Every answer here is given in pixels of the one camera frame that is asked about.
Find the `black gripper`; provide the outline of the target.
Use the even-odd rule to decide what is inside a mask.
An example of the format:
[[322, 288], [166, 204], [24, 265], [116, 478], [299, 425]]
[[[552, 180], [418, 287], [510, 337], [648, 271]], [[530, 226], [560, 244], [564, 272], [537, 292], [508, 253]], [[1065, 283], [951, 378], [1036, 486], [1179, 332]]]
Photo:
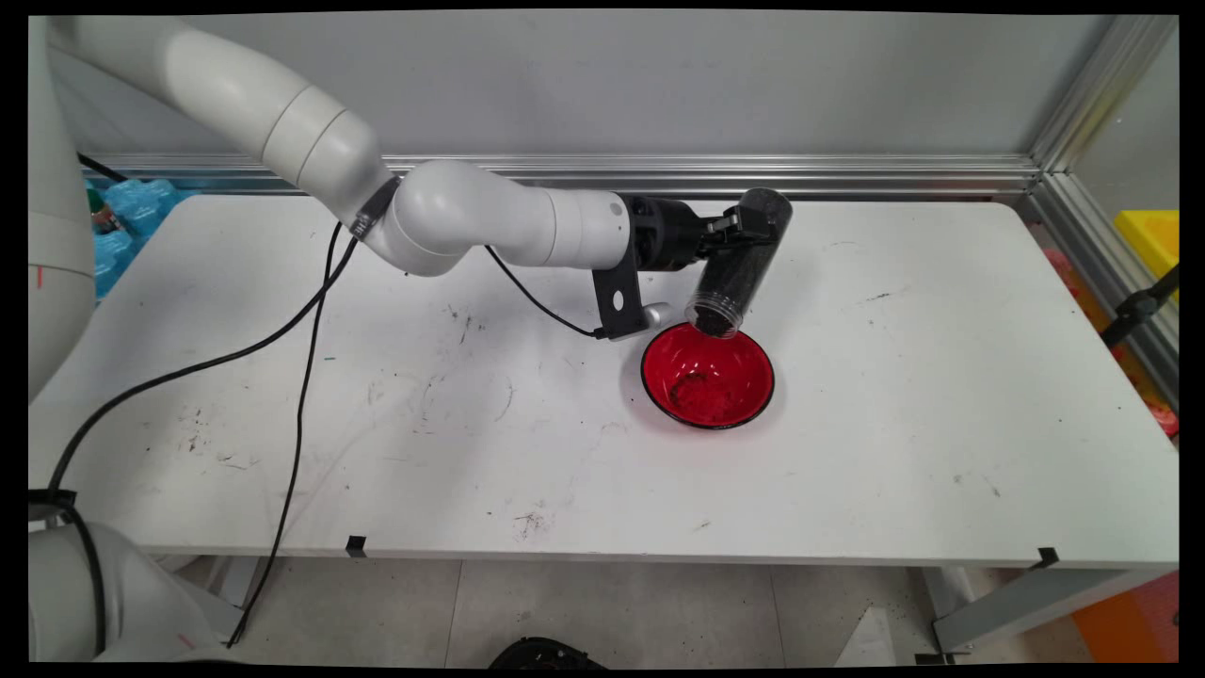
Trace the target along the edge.
[[674, 199], [627, 196], [637, 271], [672, 273], [722, 250], [778, 244], [778, 224], [762, 210], [725, 210], [719, 218], [696, 216]]

